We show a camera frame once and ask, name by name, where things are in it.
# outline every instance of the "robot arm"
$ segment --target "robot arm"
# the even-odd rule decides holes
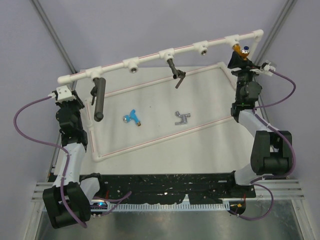
[[[264,63],[261,67],[254,65],[247,56],[250,53],[248,47],[233,46],[233,53],[228,64],[229,69],[240,68],[231,73],[237,76],[235,102],[231,107],[231,115],[243,125],[254,137],[250,164],[240,170],[235,171],[234,178],[238,185],[250,185],[259,177],[270,175],[284,175],[292,167],[292,153],[289,146],[273,130],[269,128],[269,123],[261,122],[254,111],[256,101],[262,91],[262,87],[253,77],[257,74],[267,74],[274,67],[269,63]],[[292,135],[288,131],[279,131],[290,143]]]
[[[56,96],[56,105],[60,107],[56,119],[60,126],[61,145],[69,154],[68,159],[64,153],[60,172],[53,187],[45,189],[42,195],[50,222],[57,229],[77,223],[62,203],[62,198],[66,199],[67,205],[76,217],[81,222],[86,222],[91,216],[90,201],[97,192],[104,189],[104,183],[98,173],[86,176],[80,183],[81,163],[88,145],[80,114],[80,109],[84,108],[83,102],[77,92],[71,91],[66,85],[58,87],[53,93]]]

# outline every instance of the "white table surface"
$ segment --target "white table surface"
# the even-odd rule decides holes
[[[179,69],[191,71],[198,68],[200,67],[180,67]],[[170,75],[171,70],[168,67],[146,67],[140,68],[135,74],[129,73],[127,69],[120,69],[105,73],[102,77],[106,79],[105,92],[108,93]],[[219,71],[216,72],[215,77],[223,78]],[[187,84],[191,83],[184,80],[180,88],[186,88]],[[90,79],[82,79],[77,82],[76,91],[83,101],[90,96],[90,90],[93,86],[94,84]],[[212,89],[212,92],[219,93],[221,98],[220,106],[223,107],[219,107],[219,103],[215,103],[218,106],[215,111],[220,111],[217,114],[224,116],[230,114],[235,91],[227,78],[225,78],[225,81],[219,82],[218,88]],[[199,88],[195,85],[193,89],[195,91],[193,94],[200,97]],[[209,109],[212,104],[212,102],[208,102],[207,105],[201,107]],[[108,116],[109,112],[104,112],[104,114],[106,118],[110,118]],[[226,173],[240,169],[250,162],[253,141],[254,138],[243,126],[231,120],[204,130],[117,155],[102,162],[92,161],[91,143],[89,142],[87,153],[81,164],[80,174]],[[54,174],[59,172],[62,156],[63,154],[60,152]]]

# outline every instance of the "white bracket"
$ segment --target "white bracket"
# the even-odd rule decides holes
[[[90,202],[100,189],[99,180],[96,177],[84,179],[80,183],[80,188]]]
[[[194,46],[195,50],[197,50],[199,54],[201,54],[202,56],[207,54],[208,47],[209,47],[208,41],[199,41],[199,42],[195,42],[192,45]]]
[[[138,64],[140,63],[139,57],[133,57],[122,61],[125,68],[129,69],[129,72],[134,74],[138,72]]]
[[[252,33],[254,34],[254,41],[256,41],[256,42],[260,42],[263,35],[264,35],[264,31],[261,29],[255,30]]]
[[[56,102],[58,103],[76,99],[76,97],[72,94],[71,89],[67,85],[57,87],[56,91],[58,94]]]
[[[251,69],[251,72],[255,72],[257,74],[265,74],[268,76],[272,76],[273,73],[270,72],[270,70],[275,71],[276,68],[274,66],[271,66],[271,63],[265,65],[262,69]]]
[[[169,48],[166,50],[159,51],[159,55],[161,59],[164,59],[167,62],[169,59],[174,59],[175,49]]]
[[[231,35],[225,37],[226,43],[230,45],[230,47],[233,47],[236,44],[239,44],[239,35]]]
[[[96,66],[85,70],[86,77],[91,78],[91,80],[100,78],[101,74],[103,73],[104,71],[102,70],[101,66]]]

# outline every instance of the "black handle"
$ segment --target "black handle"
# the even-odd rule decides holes
[[[177,79],[178,78],[178,70],[175,67],[174,61],[172,59],[168,59],[167,63],[169,64],[169,67],[171,68],[171,71],[173,73],[173,79]]]
[[[181,70],[177,70],[175,67],[174,61],[172,59],[168,59],[167,63],[169,64],[169,67],[171,68],[171,71],[173,73],[173,79],[177,79],[177,78],[180,79],[179,82],[177,83],[177,85],[175,86],[175,88],[178,89],[180,84],[182,83],[182,81],[186,77],[186,72],[181,71]]]
[[[93,82],[96,86],[94,120],[96,122],[100,122],[104,118],[106,80],[103,77],[100,77],[100,78],[95,78]]]

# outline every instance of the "red stripe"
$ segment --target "red stripe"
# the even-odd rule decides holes
[[[91,136],[91,145],[92,145],[92,152],[95,152],[95,148],[94,148],[94,141],[92,140],[92,132],[90,131],[90,136]]]
[[[87,112],[88,112],[88,118],[89,118],[89,120],[90,120],[90,114],[89,114],[89,106],[88,106],[88,103],[86,104],[86,110],[87,110]]]
[[[158,53],[153,53],[153,54],[149,54],[149,55],[145,55],[145,56],[140,56],[139,58],[140,59],[144,59],[146,57],[150,57],[150,56],[153,56],[153,55],[157,55]]]
[[[232,118],[232,117],[231,117],[231,116],[228,116],[228,117],[225,117],[225,118],[222,118],[222,119],[213,121],[213,122],[209,122],[209,123],[206,123],[206,124],[203,124],[203,125],[200,125],[200,126],[196,126],[196,127],[193,127],[193,128],[187,129],[187,130],[184,130],[184,131],[180,131],[180,132],[177,132],[177,133],[168,135],[168,136],[163,136],[163,137],[157,138],[157,139],[152,140],[152,141],[147,141],[147,142],[145,142],[145,143],[141,143],[141,144],[138,144],[138,145],[135,145],[135,146],[131,146],[131,147],[125,148],[125,149],[121,149],[121,150],[118,150],[118,151],[114,151],[114,152],[111,152],[111,153],[102,155],[102,157],[108,156],[108,155],[110,155],[110,154],[115,154],[115,153],[118,153],[118,152],[121,152],[121,151],[124,151],[124,150],[132,149],[132,148],[135,148],[135,147],[144,145],[144,144],[152,143],[152,142],[157,141],[157,140],[165,139],[165,138],[167,138],[167,137],[171,137],[171,136],[174,136],[174,135],[177,135],[177,134],[181,134],[181,133],[190,131],[190,130],[192,130],[192,129],[200,128],[200,127],[203,127],[203,126],[206,126],[206,125],[209,125],[209,124],[217,123],[217,122],[219,122],[219,121],[222,121],[222,120],[225,120],[225,119],[229,119],[229,118]]]
[[[208,41],[208,42],[214,42],[214,41],[218,41],[218,40],[222,40],[222,39],[225,39],[225,37],[218,38],[218,39],[214,39],[214,40],[210,40],[210,41]]]
[[[184,48],[188,48],[188,47],[191,47],[191,46],[193,46],[193,45],[176,47],[174,50],[177,50],[177,49],[184,49]]]

